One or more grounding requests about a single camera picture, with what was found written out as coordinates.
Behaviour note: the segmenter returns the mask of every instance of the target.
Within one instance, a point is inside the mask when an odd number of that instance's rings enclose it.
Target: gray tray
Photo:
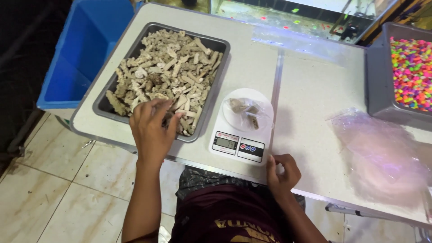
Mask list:
[[[366,51],[368,113],[382,120],[432,131],[432,112],[401,106],[394,99],[391,36],[432,42],[431,31],[393,22],[383,25],[381,36]]]
[[[138,35],[137,39],[132,44],[132,46],[130,47],[129,51],[127,52],[127,54],[124,58],[131,58],[131,57],[137,58],[140,55],[140,49],[143,49],[145,47],[141,43],[141,40],[143,39],[143,37],[147,36],[148,33],[153,33],[153,32],[156,32],[158,30],[161,30],[161,29],[166,29],[167,31],[172,30],[175,32],[179,32],[182,30],[182,29],[178,29],[175,27],[159,24],[156,22],[150,22],[150,23],[146,24],[146,26],[144,26],[143,30]],[[200,34],[193,33],[193,32],[187,31],[187,30],[186,30],[186,35],[188,35],[192,38],[193,37],[199,37],[201,39],[201,42],[204,44],[204,46],[206,46],[207,48],[210,48],[214,51],[218,51],[218,52],[223,53],[221,63],[218,67],[218,71],[216,73],[213,84],[210,88],[206,102],[204,103],[203,111],[201,113],[200,119],[198,120],[197,128],[195,129],[194,134],[191,136],[184,136],[184,135],[177,135],[176,136],[176,140],[180,140],[180,141],[183,141],[186,143],[191,143],[191,142],[194,142],[195,140],[197,140],[197,138],[200,134],[200,131],[203,128],[204,120],[206,119],[207,113],[209,112],[210,103],[208,101],[212,99],[212,96],[215,93],[215,87],[217,87],[219,82],[222,81],[221,75],[222,75],[223,69],[225,68],[226,60],[228,58],[228,54],[229,54],[229,50],[230,50],[230,44],[227,41],[224,41],[221,39],[209,37],[206,35],[200,35]],[[113,75],[111,76],[110,80],[107,82],[107,84],[102,89],[101,93],[99,94],[98,98],[93,103],[93,111],[100,116],[128,124],[129,123],[129,117],[117,115],[114,112],[114,108],[109,103],[108,98],[105,96],[107,90],[111,90],[112,92],[114,92],[116,85],[117,85],[117,75],[115,74],[115,72],[113,70]]]

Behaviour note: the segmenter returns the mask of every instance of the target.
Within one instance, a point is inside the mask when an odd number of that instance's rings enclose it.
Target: clear plastic bag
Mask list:
[[[224,104],[234,112],[235,118],[227,119],[235,128],[242,131],[254,131],[267,125],[269,116],[260,102],[249,98],[230,98],[224,101]]]
[[[427,189],[430,171],[403,127],[357,109],[333,117],[331,125],[350,152],[351,181],[360,195],[410,203]]]

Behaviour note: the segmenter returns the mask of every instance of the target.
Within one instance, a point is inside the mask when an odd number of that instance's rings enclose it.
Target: blue plastic bin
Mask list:
[[[37,107],[76,108],[132,17],[129,0],[75,0]]]

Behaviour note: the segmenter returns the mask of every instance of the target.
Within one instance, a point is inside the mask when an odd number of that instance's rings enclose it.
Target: person's left hand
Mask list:
[[[129,125],[137,144],[137,166],[160,169],[162,162],[174,141],[177,125],[182,113],[175,114],[168,129],[162,127],[162,119],[172,100],[154,99],[141,103],[133,110]]]

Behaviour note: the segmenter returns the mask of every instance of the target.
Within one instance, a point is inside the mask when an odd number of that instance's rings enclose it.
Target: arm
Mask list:
[[[162,128],[162,119],[170,105],[171,101],[159,99],[139,104],[129,119],[138,160],[135,185],[124,217],[123,243],[135,239],[134,243],[158,241],[162,207],[159,171],[182,115],[174,115],[167,130]]]
[[[282,164],[283,175],[276,173],[276,165]],[[285,213],[295,243],[327,243],[321,232],[295,200],[291,189],[299,182],[301,173],[289,154],[270,156],[267,161],[267,184],[276,202]]]

